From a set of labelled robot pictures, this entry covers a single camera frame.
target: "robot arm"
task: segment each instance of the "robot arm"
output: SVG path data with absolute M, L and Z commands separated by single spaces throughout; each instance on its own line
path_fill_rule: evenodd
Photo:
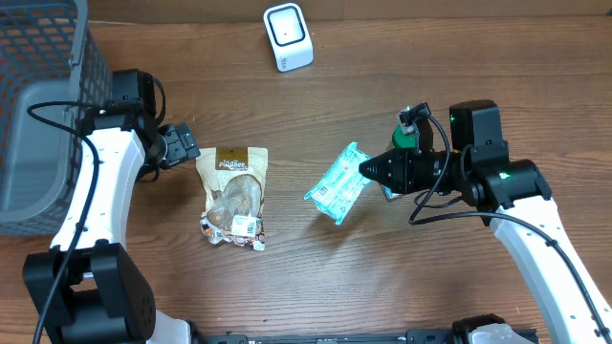
M 606 328 L 612 328 L 612 312 L 584 264 L 572 247 L 553 199 L 541 196 L 514 201 L 514 207 L 497 213 L 514 216 L 539 227 L 554 240 L 572 261 Z M 554 343 L 605 343 L 592 318 L 577 282 L 561 257 L 530 229 L 516 223 L 493 219 L 493 234 L 513 256 L 534 296 Z
M 42 324 L 54 344 L 94 339 L 197 343 L 194 326 L 156 310 L 150 286 L 125 250 L 125 230 L 135 181 L 151 171 L 156 171 L 157 178 L 160 168 L 196 158 L 199 149 L 185 124 L 158 127 L 163 116 L 155 118 L 152 76 L 136 70 L 116 72 L 113 81 L 113 96 L 119 100 L 89 110 L 80 124 L 81 135 L 95 145 L 100 163 L 96 192 L 76 249 L 67 268 L 58 271 L 56 267 L 68 257 L 92 181 L 93 155 L 84 142 L 66 220 L 49 252 L 28 256 L 24 281 L 39 312 L 48 299 L 51 302 L 50 315 Z M 73 291 L 71 286 L 84 278 L 94 278 L 97 288 Z M 61 282 L 53 291 L 56 280 Z
M 430 117 L 429 108 L 423 103 L 401 112 L 400 122 L 419 125 L 423 131 L 423 124 Z M 434 191 L 460 192 L 462 200 L 479 212 L 445 214 L 411 223 L 481 216 L 485 226 L 492 227 L 495 237 L 513 256 L 553 342 L 611 343 L 612 311 L 567 238 L 552 191 L 536 165 L 531 161 L 510 162 L 497 106 L 490 100 L 453 105 L 449 121 L 452 146 L 461 153 L 396 148 L 362 163 L 360 172 L 393 193 L 409 194 L 430 189 L 436 183 L 439 187 Z M 430 136 L 421 136 L 419 140 L 421 147 L 431 147 Z M 447 159 L 450 164 L 445 168 Z M 512 218 L 494 218 L 493 213 Z M 534 228 L 510 219 L 524 221 Z M 534 229 L 550 239 L 545 240 Z M 472 319 L 464 319 L 469 326 L 462 326 L 462 322 L 453 324 L 453 338 L 448 342 L 507 343 L 512 334 L 507 332 L 509 328 L 506 329 L 503 320 L 485 318 L 478 326 L 470 323 Z
M 86 231 L 80 235 L 76 249 L 93 247 L 98 240 L 120 243 L 125 249 L 125 226 L 132 190 L 144 164 L 144 148 L 135 130 L 109 128 L 94 131 L 89 140 L 98 149 L 100 161 L 98 187 L 94 194 Z M 83 203 L 92 180 L 93 158 L 87 144 L 82 144 L 81 167 L 66 220 L 51 242 L 65 251 L 70 245 Z

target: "barcode label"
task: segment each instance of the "barcode label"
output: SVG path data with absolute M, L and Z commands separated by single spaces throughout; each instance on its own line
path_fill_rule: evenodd
M 231 234 L 254 237 L 257 230 L 257 218 L 253 216 L 234 215 L 231 221 Z

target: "green cylinder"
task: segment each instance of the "green cylinder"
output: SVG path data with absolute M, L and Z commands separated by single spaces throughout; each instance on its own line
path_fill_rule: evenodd
M 393 148 L 414 148 L 417 146 L 416 135 L 404 135 L 401 126 L 397 126 L 391 137 Z

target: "basket handle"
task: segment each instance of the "basket handle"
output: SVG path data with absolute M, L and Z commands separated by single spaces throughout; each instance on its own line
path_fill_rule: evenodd
M 76 28 L 73 38 L 73 47 L 70 51 L 68 63 L 71 68 L 78 66 L 83 57 L 85 47 L 85 34 L 87 34 L 87 21 L 89 20 L 89 8 L 87 0 L 74 0 L 76 4 Z

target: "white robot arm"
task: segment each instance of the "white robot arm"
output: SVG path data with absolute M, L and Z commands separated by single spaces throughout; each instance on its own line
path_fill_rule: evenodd
M 126 250 L 125 229 L 136 177 L 144 164 L 144 149 L 135 130 L 101 129 L 88 136 L 98 149 L 100 162 L 98 186 L 76 249 L 93 247 L 98 240 L 121 244 Z M 83 158 L 76 190 L 62 228 L 52 240 L 51 248 L 68 249 L 83 209 L 93 174 L 93 157 L 87 144 L 82 144 Z M 93 278 L 91 272 L 85 278 Z M 147 344 L 191 344 L 189 324 L 155 310 L 155 330 Z
M 360 165 L 366 178 L 393 193 L 427 190 L 410 216 L 412 225 L 481 217 L 513 256 L 555 343 L 611 344 L 612 312 L 572 247 L 557 213 L 552 191 L 531 161 L 510 161 L 497 105 L 473 100 L 449 109 L 452 148 L 426 103 L 401 111 L 400 124 L 415 133 L 415 147 L 392 149 Z M 435 152 L 429 123 L 446 151 Z M 458 191 L 477 212 L 416 220 L 433 192 Z M 521 342 L 503 319 L 483 316 L 453 324 L 452 343 Z

